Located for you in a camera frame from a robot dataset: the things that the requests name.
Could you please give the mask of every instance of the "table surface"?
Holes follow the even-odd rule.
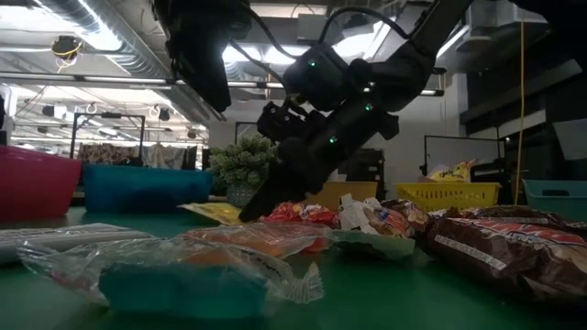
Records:
[[[171,237],[213,226],[195,214],[105,215],[72,208],[67,217],[19,226],[108,223]],[[0,227],[15,227],[0,224]],[[345,258],[335,249],[287,261],[302,274],[315,262],[325,298],[308,305],[285,303],[264,319],[210,321],[114,313],[87,302],[20,265],[0,268],[0,329],[537,329],[586,328],[587,318],[505,300],[417,251],[404,261]]]

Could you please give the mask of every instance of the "ceiling duct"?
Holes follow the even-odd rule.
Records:
[[[526,44],[548,32],[544,17],[521,9],[508,0],[474,1],[466,20],[469,33],[452,40],[454,46],[439,57],[437,66],[456,72],[483,71],[519,52],[522,21]]]
[[[51,15],[72,25],[80,37],[99,50],[113,50],[134,55],[110,55],[112,62],[130,73],[133,77],[166,77],[172,75],[168,68],[153,54],[144,41],[105,0],[34,0]],[[178,105],[186,119],[207,122],[212,113],[217,119],[221,116],[209,109],[202,99],[179,86],[170,90],[156,91]]]

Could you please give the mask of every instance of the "red candy wrapper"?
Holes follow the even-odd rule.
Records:
[[[281,203],[273,212],[261,218],[264,223],[304,222],[322,224],[332,229],[339,229],[338,213],[321,205],[305,205],[302,203]]]

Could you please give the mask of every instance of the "black cable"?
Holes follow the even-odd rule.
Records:
[[[230,46],[232,46],[235,50],[237,50],[239,53],[241,53],[245,58],[247,58],[247,60],[251,61],[255,65],[257,65],[260,68],[262,68],[263,70],[265,70],[268,74],[273,76],[273,78],[275,78],[276,81],[278,81],[281,85],[283,85],[283,89],[287,93],[287,91],[288,91],[287,85],[285,83],[285,80],[282,78],[282,76],[279,75],[279,73],[277,73],[274,69],[270,68],[268,65],[266,65],[262,61],[256,60],[256,59],[253,59],[252,57],[250,57],[250,55],[244,49],[242,49],[239,46],[239,44],[237,42],[235,42],[235,40],[231,39],[229,41],[229,43],[230,43]]]
[[[337,18],[338,16],[340,16],[341,14],[348,13],[348,12],[357,12],[357,13],[362,13],[362,14],[366,14],[366,15],[371,15],[373,17],[377,17],[383,23],[387,24],[390,28],[392,28],[395,32],[397,32],[397,34],[400,37],[402,37],[403,39],[410,38],[408,36],[408,34],[405,33],[405,31],[399,25],[397,25],[397,23],[393,22],[389,17],[385,16],[384,14],[382,14],[376,10],[367,8],[367,7],[350,6],[350,7],[340,8],[339,10],[334,12],[327,19],[327,22],[324,25],[324,28],[322,29],[322,33],[320,34],[320,40],[318,42],[323,43],[324,40],[327,38],[328,28],[330,27],[330,24],[332,24],[334,19]]]
[[[294,17],[294,14],[295,14],[295,9],[297,9],[299,6],[304,6],[304,7],[308,8],[308,9],[310,9],[310,11],[312,12],[312,14],[314,14],[314,15],[316,14],[316,12],[314,11],[314,9],[312,9],[312,7],[311,7],[311,6],[309,6],[309,5],[306,5],[306,4],[297,4],[297,5],[295,5],[295,7],[292,9],[292,13],[290,14],[290,18],[293,18],[293,17]]]
[[[259,24],[259,26],[263,30],[263,32],[265,32],[265,34],[267,35],[267,38],[269,39],[269,41],[271,42],[273,47],[275,47],[275,49],[277,51],[279,51],[281,54],[287,56],[288,58],[297,60],[297,57],[288,53],[285,49],[283,49],[282,45],[280,45],[279,42],[277,42],[277,39],[275,39],[275,37],[273,36],[271,31],[269,31],[269,28],[265,25],[265,22],[263,22],[263,20],[259,17],[259,15],[257,15],[257,13],[255,13],[255,11],[250,8],[250,6],[248,6],[248,5],[244,5],[244,6],[245,6],[245,8],[247,8],[249,15],[257,22],[257,24]]]

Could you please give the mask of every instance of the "potted plant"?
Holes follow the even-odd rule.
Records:
[[[262,136],[242,137],[236,145],[210,150],[210,171],[216,186],[226,185],[230,204],[244,207],[269,173],[276,148]]]

